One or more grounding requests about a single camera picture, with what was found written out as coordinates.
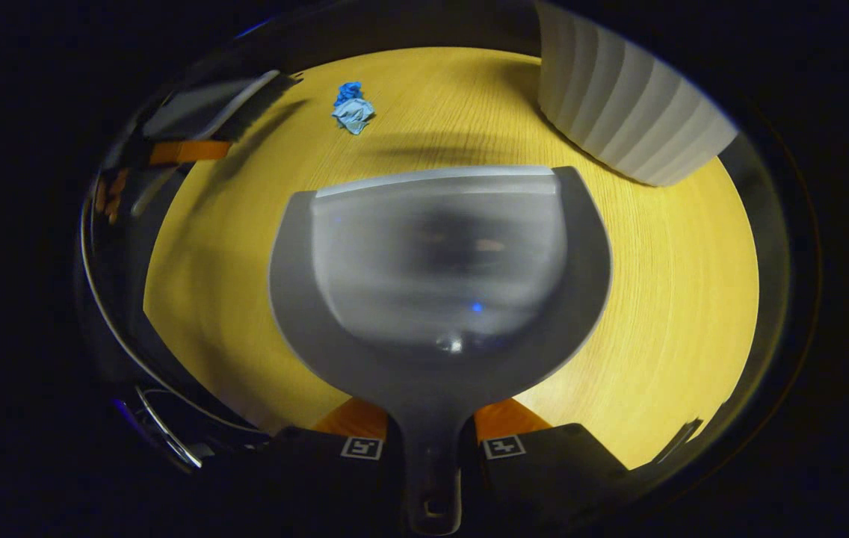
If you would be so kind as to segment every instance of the white ribbed container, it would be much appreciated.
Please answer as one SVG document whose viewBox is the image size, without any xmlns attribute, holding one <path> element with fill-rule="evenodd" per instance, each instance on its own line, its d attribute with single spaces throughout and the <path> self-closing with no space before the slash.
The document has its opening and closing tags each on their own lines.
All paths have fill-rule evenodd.
<svg viewBox="0 0 849 538">
<path fill-rule="evenodd" d="M 551 123 L 640 183 L 673 185 L 736 136 L 707 96 L 650 52 L 547 2 L 537 3 L 537 101 Z"/>
</svg>

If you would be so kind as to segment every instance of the crumpled blue rag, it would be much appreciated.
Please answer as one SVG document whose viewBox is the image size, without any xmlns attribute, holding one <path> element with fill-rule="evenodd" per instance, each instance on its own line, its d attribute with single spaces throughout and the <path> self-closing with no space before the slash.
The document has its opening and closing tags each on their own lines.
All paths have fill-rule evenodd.
<svg viewBox="0 0 849 538">
<path fill-rule="evenodd" d="M 335 107 L 332 116 L 339 121 L 339 127 L 348 129 L 352 134 L 359 134 L 368 125 L 367 119 L 374 113 L 374 107 L 365 99 L 347 99 Z"/>
<path fill-rule="evenodd" d="M 362 98 L 362 82 L 345 82 L 339 86 L 339 98 L 335 99 L 335 106 L 355 98 Z"/>
</svg>

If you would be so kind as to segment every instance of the yellow wooden table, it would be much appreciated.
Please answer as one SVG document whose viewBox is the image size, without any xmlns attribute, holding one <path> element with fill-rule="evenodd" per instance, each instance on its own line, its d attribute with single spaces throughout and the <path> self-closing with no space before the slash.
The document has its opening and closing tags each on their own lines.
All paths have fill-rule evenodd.
<svg viewBox="0 0 849 538">
<path fill-rule="evenodd" d="M 738 382 L 756 322 L 756 251 L 738 193 L 717 159 L 668 188 L 607 170 L 538 112 L 538 71 L 539 58 L 465 48 L 304 71 L 176 195 L 144 301 L 162 340 L 251 422 L 312 426 L 348 396 L 298 362 L 271 316 L 268 257 L 292 193 L 435 167 L 573 166 L 605 219 L 613 286 L 582 350 L 516 399 L 554 425 L 583 424 L 628 467 L 649 462 L 685 422 L 709 420 Z M 377 110 L 360 136 L 330 116 L 349 81 Z"/>
</svg>

